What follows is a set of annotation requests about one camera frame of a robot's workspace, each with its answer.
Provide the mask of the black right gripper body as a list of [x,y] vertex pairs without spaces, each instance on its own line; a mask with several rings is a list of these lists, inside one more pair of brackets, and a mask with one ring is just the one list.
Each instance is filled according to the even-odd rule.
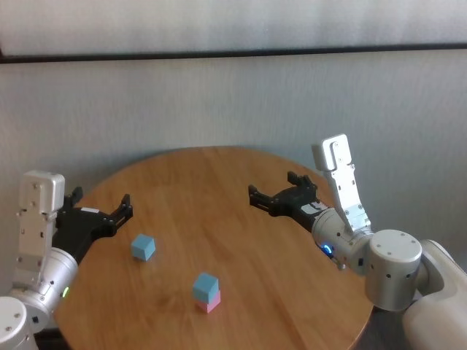
[[317,198],[315,187],[290,187],[273,197],[272,217],[289,217],[312,232],[318,215],[328,207]]

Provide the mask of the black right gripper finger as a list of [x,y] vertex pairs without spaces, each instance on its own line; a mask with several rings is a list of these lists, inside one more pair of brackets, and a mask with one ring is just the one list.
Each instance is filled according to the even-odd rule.
[[257,187],[248,186],[250,205],[267,212],[270,216],[279,215],[279,204],[274,197],[261,193]]
[[287,173],[287,181],[302,190],[309,190],[313,195],[316,195],[317,185],[312,182],[308,175],[298,175],[293,171],[289,171]]

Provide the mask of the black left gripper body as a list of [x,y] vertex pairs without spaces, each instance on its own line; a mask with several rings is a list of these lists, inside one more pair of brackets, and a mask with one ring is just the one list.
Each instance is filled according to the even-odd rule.
[[114,236],[114,222],[101,211],[74,208],[61,212],[56,220],[57,231],[52,247],[71,255],[81,263],[93,243],[101,238]]

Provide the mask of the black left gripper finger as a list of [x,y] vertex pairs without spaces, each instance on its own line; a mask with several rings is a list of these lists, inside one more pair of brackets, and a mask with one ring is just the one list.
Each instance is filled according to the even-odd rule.
[[120,205],[107,215],[107,236],[114,236],[117,231],[129,221],[134,215],[131,196],[125,194],[120,202]]
[[72,192],[64,197],[64,208],[72,209],[82,199],[83,189],[81,186],[75,187]]

